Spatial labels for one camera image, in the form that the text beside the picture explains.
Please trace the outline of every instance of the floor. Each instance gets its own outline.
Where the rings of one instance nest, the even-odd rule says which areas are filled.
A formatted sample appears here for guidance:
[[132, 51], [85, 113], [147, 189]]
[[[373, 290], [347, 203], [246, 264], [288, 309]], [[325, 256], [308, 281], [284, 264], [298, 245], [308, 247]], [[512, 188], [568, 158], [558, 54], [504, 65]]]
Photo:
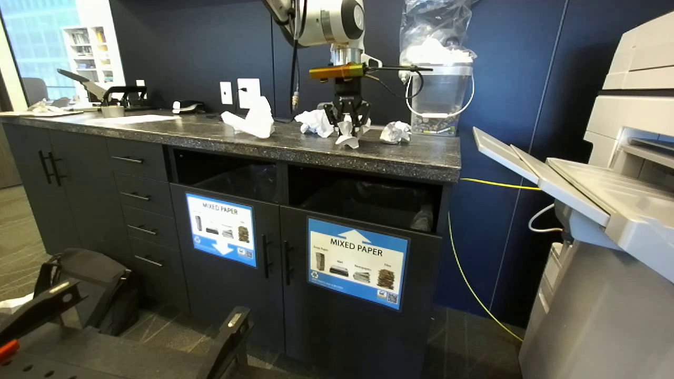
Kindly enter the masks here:
[[[24, 188], [0, 189], [0, 298], [32, 290], [40, 264], [49, 260]], [[145, 309], [123, 336], [169, 350], [207, 354], [216, 326], [178, 323], [169, 309]], [[519, 379], [519, 345], [488, 318], [439, 307], [427, 336], [427, 379]], [[251, 354], [258, 376], [278, 376], [293, 365], [263, 351]]]

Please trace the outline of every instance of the countertop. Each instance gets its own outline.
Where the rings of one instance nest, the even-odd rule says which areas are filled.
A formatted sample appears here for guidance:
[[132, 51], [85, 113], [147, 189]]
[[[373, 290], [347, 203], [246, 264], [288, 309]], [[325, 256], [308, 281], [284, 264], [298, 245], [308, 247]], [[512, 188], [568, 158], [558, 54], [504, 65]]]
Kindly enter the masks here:
[[461, 169], [459, 139], [452, 135], [414, 135], [406, 146], [379, 141], [379, 127], [360, 137], [360, 150], [337, 147], [336, 137], [301, 135], [300, 124], [275, 124], [271, 139], [237, 133], [216, 116], [128, 113], [102, 116], [14, 116], [0, 113], [0, 124], [34, 127], [61, 133], [85, 133], [114, 139], [133, 139], [173, 147], [282, 159], [344, 170], [363, 170], [385, 177], [455, 181]]

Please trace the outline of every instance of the electrical outlet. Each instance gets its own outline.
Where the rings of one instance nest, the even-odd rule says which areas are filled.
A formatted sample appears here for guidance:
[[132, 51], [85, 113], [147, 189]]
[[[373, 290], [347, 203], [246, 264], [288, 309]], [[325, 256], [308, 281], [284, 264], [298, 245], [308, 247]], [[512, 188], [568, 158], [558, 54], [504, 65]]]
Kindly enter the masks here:
[[262, 95], [259, 78], [239, 78], [237, 89], [239, 89], [239, 107], [243, 109], [251, 109], [251, 98]]
[[224, 105], [235, 105], [233, 82], [220, 82], [220, 101]]

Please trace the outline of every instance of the cabinet door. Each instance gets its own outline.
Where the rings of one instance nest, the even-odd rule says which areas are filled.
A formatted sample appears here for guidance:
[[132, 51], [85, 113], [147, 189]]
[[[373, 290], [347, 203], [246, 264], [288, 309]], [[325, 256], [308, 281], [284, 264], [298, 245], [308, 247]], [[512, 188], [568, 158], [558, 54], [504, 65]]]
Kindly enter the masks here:
[[46, 253], [79, 247], [81, 233], [68, 204], [66, 188], [57, 183], [46, 133], [8, 127], [11, 150], [24, 178]]
[[[354, 267], [359, 265], [344, 264], [344, 269], [337, 269], [342, 264], [336, 260], [325, 260], [318, 265], [325, 271], [336, 269], [346, 281], [337, 278], [334, 288], [314, 284], [311, 281], [316, 273], [311, 271], [311, 267], [316, 269], [316, 264], [311, 265], [311, 219], [406, 241], [403, 273], [397, 273], [397, 281], [403, 281], [400, 307], [394, 309], [337, 293], [337, 287], [350, 287], [346, 281], [357, 282], [363, 275], [357, 275], [359, 269]], [[287, 354], [326, 369], [332, 376], [420, 376], [437, 288], [437, 267], [441, 264], [441, 237], [300, 208], [281, 208], [281, 228], [287, 265]], [[379, 293], [384, 294], [384, 287], [389, 284], [379, 282], [381, 269], [372, 269], [370, 273], [373, 278], [363, 288], [375, 288], [378, 296]]]
[[124, 261], [126, 241], [105, 139], [50, 135], [57, 186], [66, 188], [81, 247]]
[[[189, 194], [251, 211], [253, 230], [246, 232], [255, 242], [255, 267], [251, 267], [246, 264], [229, 260], [233, 255], [239, 255], [239, 251], [221, 256], [199, 251], [193, 242], [185, 188], [172, 188], [178, 211], [178, 230], [181, 241], [181, 256], [185, 265], [193, 315], [201, 321], [224, 321], [237, 305], [251, 307], [251, 315], [255, 323], [251, 334], [253, 348], [273, 350], [275, 354], [282, 351], [282, 265], [278, 245], [278, 208], [275, 204], [218, 192], [189, 189]], [[220, 228], [224, 236], [228, 230], [226, 223], [229, 221], [221, 217], [221, 223], [218, 225], [205, 217], [203, 223], [205, 228]]]

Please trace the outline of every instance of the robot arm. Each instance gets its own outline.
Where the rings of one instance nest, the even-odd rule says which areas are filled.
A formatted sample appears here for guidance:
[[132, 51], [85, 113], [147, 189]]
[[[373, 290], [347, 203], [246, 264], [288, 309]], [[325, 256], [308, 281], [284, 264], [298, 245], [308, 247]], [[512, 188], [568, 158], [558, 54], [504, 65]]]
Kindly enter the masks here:
[[332, 44], [332, 64], [363, 64], [363, 0], [265, 0], [265, 7], [298, 47]]

